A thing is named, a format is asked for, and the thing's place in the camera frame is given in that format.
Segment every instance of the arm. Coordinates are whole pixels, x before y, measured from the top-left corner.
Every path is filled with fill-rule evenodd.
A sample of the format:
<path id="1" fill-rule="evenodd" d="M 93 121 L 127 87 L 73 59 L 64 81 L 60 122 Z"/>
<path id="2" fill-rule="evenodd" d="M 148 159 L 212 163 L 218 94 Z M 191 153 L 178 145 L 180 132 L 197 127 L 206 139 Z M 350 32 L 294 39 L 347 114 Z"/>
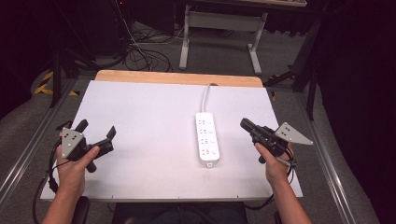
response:
<path id="1" fill-rule="evenodd" d="M 71 223 L 76 204 L 85 188 L 85 167 L 99 153 L 99 147 L 91 149 L 79 161 L 70 161 L 62 158 L 62 146 L 56 149 L 57 165 L 59 175 L 59 188 L 56 192 L 43 224 L 46 223 Z"/>
<path id="2" fill-rule="evenodd" d="M 255 147 L 266 160 L 266 177 L 273 189 L 276 207 L 282 222 L 285 224 L 311 223 L 289 184 L 287 176 L 288 166 L 278 161 L 261 144 L 257 143 Z"/>

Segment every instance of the hand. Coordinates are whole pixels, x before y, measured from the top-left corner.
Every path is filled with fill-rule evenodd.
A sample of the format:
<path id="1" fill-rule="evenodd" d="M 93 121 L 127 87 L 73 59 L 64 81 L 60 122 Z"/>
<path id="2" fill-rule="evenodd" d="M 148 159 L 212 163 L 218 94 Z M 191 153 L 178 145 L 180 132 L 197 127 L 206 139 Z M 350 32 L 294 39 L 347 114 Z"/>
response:
<path id="1" fill-rule="evenodd" d="M 265 175 L 267 177 L 268 182 L 270 183 L 271 186 L 278 184 L 278 183 L 283 183 L 283 182 L 288 182 L 288 166 L 283 164 L 282 162 L 278 161 L 272 154 L 271 152 L 268 151 L 266 147 L 264 147 L 260 143 L 256 143 L 254 145 L 256 149 L 259 151 L 259 153 L 264 157 L 266 163 L 265 163 Z M 292 148 L 291 144 L 288 145 L 291 155 L 292 155 Z M 288 160 L 289 157 L 283 153 L 282 156 L 280 156 L 281 159 L 283 160 Z"/>
<path id="2" fill-rule="evenodd" d="M 57 194 L 64 192 L 75 199 L 82 195 L 85 189 L 85 168 L 99 153 L 99 149 L 99 147 L 93 147 L 78 161 L 68 161 L 62 158 L 62 146 L 56 148 L 56 164 L 64 163 L 58 167 L 59 188 Z"/>

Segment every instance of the white tabletop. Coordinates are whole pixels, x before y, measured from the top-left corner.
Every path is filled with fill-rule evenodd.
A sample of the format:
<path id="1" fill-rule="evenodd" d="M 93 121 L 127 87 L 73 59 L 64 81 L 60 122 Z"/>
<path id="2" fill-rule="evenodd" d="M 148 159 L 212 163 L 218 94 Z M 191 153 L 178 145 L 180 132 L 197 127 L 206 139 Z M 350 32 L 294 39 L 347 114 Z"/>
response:
<path id="1" fill-rule="evenodd" d="M 199 162 L 194 116 L 205 86 L 92 81 L 75 118 L 86 119 L 87 143 L 117 134 L 114 151 L 95 160 L 86 174 L 84 195 L 101 202 L 246 201 L 272 194 L 265 166 L 242 118 L 277 128 L 264 88 L 212 86 L 206 112 L 214 116 L 220 160 L 213 168 Z M 303 194 L 297 176 L 291 183 Z M 41 199 L 52 200 L 48 184 Z"/>

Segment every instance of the power strip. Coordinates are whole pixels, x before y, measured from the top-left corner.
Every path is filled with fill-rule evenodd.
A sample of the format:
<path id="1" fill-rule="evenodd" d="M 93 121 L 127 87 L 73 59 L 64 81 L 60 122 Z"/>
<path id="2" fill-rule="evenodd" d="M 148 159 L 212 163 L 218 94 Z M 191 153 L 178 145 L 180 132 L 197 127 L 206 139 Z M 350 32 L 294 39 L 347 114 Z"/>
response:
<path id="1" fill-rule="evenodd" d="M 197 113 L 195 122 L 200 163 L 211 168 L 220 159 L 213 115 L 211 113 Z"/>

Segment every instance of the forearm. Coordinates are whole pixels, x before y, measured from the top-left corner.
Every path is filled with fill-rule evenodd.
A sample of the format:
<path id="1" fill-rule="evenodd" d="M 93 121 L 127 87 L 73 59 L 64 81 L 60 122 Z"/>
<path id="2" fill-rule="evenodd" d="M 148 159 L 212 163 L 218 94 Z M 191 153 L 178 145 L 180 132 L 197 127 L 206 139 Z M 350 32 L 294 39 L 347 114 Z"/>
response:
<path id="1" fill-rule="evenodd" d="M 282 223 L 311 223 L 311 220 L 301 207 L 293 189 L 287 181 L 273 184 L 272 189 Z"/>
<path id="2" fill-rule="evenodd" d="M 77 201 L 77 197 L 72 197 L 58 190 L 42 223 L 71 223 Z"/>

